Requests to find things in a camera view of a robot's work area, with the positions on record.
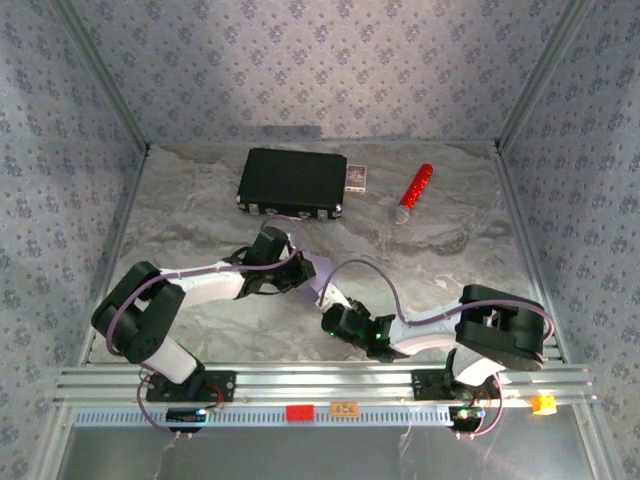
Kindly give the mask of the lilac paper sheet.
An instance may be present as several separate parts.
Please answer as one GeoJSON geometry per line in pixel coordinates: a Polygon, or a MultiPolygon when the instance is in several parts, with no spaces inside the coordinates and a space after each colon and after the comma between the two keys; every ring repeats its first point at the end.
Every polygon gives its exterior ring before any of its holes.
{"type": "Polygon", "coordinates": [[[327,256],[313,254],[310,251],[303,251],[303,255],[312,263],[315,275],[300,286],[298,292],[307,303],[315,303],[334,265],[327,256]]]}

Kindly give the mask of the grey metal sheet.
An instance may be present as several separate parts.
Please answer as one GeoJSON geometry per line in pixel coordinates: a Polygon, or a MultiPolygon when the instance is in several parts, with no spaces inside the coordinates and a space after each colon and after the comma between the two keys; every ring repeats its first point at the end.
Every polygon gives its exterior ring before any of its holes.
{"type": "Polygon", "coordinates": [[[491,434],[445,428],[78,428],[57,480],[594,480],[571,417],[509,415],[491,434]]]}

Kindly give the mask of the black hard case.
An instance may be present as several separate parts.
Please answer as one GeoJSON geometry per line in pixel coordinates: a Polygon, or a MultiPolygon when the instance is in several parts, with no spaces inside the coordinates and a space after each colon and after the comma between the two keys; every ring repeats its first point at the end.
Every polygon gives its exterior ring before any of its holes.
{"type": "Polygon", "coordinates": [[[340,154],[252,148],[236,205],[252,215],[339,219],[346,176],[347,159],[340,154]]]}

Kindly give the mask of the small printed card box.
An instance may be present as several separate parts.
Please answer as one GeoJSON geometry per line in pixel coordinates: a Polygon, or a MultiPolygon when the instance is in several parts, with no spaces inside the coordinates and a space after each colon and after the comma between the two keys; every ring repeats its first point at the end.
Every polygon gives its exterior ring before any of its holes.
{"type": "Polygon", "coordinates": [[[348,165],[346,171],[345,191],[363,193],[366,191],[367,167],[348,165]]]}

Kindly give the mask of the red glitter microphone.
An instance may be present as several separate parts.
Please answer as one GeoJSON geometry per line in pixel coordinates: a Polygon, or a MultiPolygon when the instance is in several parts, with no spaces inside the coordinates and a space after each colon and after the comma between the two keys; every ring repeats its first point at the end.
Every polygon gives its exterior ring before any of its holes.
{"type": "Polygon", "coordinates": [[[433,173],[434,168],[431,164],[425,163],[419,168],[403,197],[393,210],[392,220],[395,224],[402,225],[409,220],[411,212],[414,210],[433,173]]]}

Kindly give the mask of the aluminium mounting rail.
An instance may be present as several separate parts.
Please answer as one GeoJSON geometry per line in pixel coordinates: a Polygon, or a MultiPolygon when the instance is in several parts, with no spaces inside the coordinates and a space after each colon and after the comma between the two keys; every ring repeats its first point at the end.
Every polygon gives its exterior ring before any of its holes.
{"type": "MultiPolygon", "coordinates": [[[[411,374],[439,371],[438,363],[319,362],[208,364],[209,371],[234,371],[234,401],[284,405],[352,401],[394,404],[413,400],[411,374]]],[[[537,396],[553,396],[559,405],[598,400],[584,365],[551,362],[537,372],[499,374],[505,404],[526,407],[537,396]]],[[[123,363],[89,364],[62,370],[53,399],[74,406],[131,405],[139,369],[123,363]]]]}

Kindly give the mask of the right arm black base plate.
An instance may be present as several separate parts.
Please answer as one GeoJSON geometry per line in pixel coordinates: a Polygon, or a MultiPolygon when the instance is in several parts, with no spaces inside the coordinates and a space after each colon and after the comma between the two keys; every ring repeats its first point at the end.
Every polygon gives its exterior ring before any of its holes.
{"type": "Polygon", "coordinates": [[[493,379],[486,379],[480,386],[458,382],[447,370],[418,369],[411,371],[414,399],[471,402],[473,399],[498,400],[499,392],[493,379]]]}

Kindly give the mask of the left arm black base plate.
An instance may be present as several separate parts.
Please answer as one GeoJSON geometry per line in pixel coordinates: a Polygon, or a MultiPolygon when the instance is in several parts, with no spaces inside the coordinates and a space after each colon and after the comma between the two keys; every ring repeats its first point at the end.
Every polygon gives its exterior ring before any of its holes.
{"type": "Polygon", "coordinates": [[[234,371],[200,371],[182,384],[176,384],[160,374],[153,374],[152,386],[146,393],[151,403],[204,403],[231,402],[234,398],[236,373],[234,371]]]}

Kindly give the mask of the aluminium frame bar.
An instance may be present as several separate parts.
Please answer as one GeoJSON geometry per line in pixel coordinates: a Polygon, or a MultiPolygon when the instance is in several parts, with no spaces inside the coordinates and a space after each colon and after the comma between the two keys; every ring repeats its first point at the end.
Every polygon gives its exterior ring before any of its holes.
{"type": "Polygon", "coordinates": [[[40,438],[31,480],[56,480],[75,419],[75,408],[56,406],[40,438]]]}
{"type": "Polygon", "coordinates": [[[71,0],[47,1],[126,136],[137,150],[146,153],[148,143],[71,0]]]}
{"type": "Polygon", "coordinates": [[[595,0],[567,0],[496,139],[500,155],[514,145],[594,3],[595,0]]]}
{"type": "Polygon", "coordinates": [[[513,226],[519,255],[525,269],[526,278],[529,284],[529,295],[533,300],[541,304],[545,308],[546,312],[555,320],[555,333],[544,343],[545,355],[549,358],[548,364],[556,364],[560,362],[568,364],[571,362],[571,356],[567,352],[560,321],[556,315],[553,300],[548,292],[546,282],[541,271],[540,260],[526,224],[524,209],[518,198],[517,189],[509,169],[509,164],[500,153],[499,149],[495,148],[495,150],[495,165],[499,183],[503,191],[505,203],[513,226]]]}
{"type": "Polygon", "coordinates": [[[151,144],[145,142],[141,152],[135,158],[134,169],[131,174],[125,177],[123,190],[118,198],[115,212],[109,223],[109,230],[103,244],[96,275],[91,283],[89,300],[81,315],[80,326],[83,328],[83,336],[74,366],[84,367],[88,363],[93,339],[95,337],[95,330],[91,326],[91,318],[96,307],[107,295],[150,147],[151,144]]]}
{"type": "Polygon", "coordinates": [[[581,403],[573,411],[594,479],[627,480],[601,407],[581,403]]]}

